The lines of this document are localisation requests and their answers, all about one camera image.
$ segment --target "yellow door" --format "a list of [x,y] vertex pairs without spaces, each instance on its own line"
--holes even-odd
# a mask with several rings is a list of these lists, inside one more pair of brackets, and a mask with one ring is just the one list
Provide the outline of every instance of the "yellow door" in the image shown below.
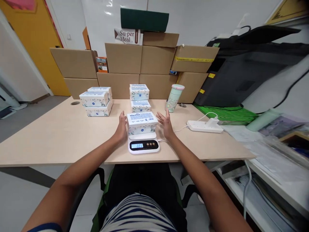
[[70,96],[63,76],[49,50],[62,47],[44,0],[36,0],[34,11],[16,10],[4,0],[0,8],[54,95]]

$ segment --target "person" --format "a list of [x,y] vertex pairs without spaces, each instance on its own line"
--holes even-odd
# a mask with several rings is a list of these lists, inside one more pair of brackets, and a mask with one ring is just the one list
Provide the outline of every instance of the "person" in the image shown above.
[[[199,190],[214,230],[252,231],[215,176],[177,138],[168,109],[166,116],[158,112],[156,117],[163,126],[165,138]],[[126,124],[126,116],[122,111],[114,135],[73,163],[55,180],[22,232],[66,230],[78,187],[125,142]],[[135,165],[133,168],[128,164],[121,168],[115,165],[105,198],[107,206],[103,210],[104,218],[100,219],[101,231],[187,231],[185,212],[177,203],[175,188],[171,187],[174,185],[168,164],[163,164],[160,170],[155,164]]]

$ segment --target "green folder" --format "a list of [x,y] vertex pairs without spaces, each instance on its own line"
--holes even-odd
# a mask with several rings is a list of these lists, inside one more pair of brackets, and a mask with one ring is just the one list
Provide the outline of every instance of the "green folder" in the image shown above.
[[165,32],[168,13],[120,9],[121,28],[140,29],[144,31]]

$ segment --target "hand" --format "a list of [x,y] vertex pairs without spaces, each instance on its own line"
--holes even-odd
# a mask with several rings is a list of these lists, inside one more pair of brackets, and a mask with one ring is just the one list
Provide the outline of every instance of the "hand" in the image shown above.
[[128,132],[126,131],[126,124],[127,124],[127,121],[126,121],[125,112],[122,111],[119,116],[118,127],[116,129],[115,134],[112,136],[118,142],[123,141],[128,136]]
[[158,118],[158,122],[163,125],[164,136],[169,140],[172,136],[175,135],[175,133],[172,128],[171,118],[170,118],[170,113],[168,111],[168,108],[166,108],[165,111],[166,111],[165,117],[160,112],[157,112],[156,117]]

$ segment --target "door frame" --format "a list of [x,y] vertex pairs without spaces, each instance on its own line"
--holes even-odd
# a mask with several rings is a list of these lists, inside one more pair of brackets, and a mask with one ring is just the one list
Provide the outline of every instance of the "door frame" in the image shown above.
[[58,32],[58,36],[60,38],[62,46],[63,46],[63,48],[68,48],[68,46],[66,44],[66,40],[65,40],[65,38],[63,36],[63,33],[62,33],[62,30],[61,30],[61,27],[60,27],[60,25],[58,23],[58,19],[56,17],[56,13],[55,13],[54,8],[52,6],[52,1],[51,0],[45,0],[45,2],[47,4],[48,10],[49,10],[49,12],[51,14],[51,18],[54,21],[54,25],[55,25],[55,28],[56,28],[56,30]]
[[27,61],[27,63],[29,64],[29,67],[33,70],[35,76],[38,78],[38,80],[42,83],[43,87],[46,89],[46,91],[53,96],[54,94],[52,93],[52,91],[50,90],[50,88],[48,87],[46,81],[44,80],[43,76],[41,75],[40,71],[38,70],[38,68],[35,66],[33,60],[31,59],[30,55],[28,54],[27,50],[25,49],[25,47],[23,46],[22,42],[19,40],[17,34],[15,33],[15,31],[12,29],[12,27],[10,26],[8,20],[6,19],[6,16],[4,15],[4,13],[2,12],[2,10],[0,9],[0,23],[3,25],[3,27],[5,28],[5,30],[7,31],[8,35],[11,37],[12,41],[15,43],[16,47],[19,49],[19,51],[22,53],[23,57],[25,58],[25,60]]

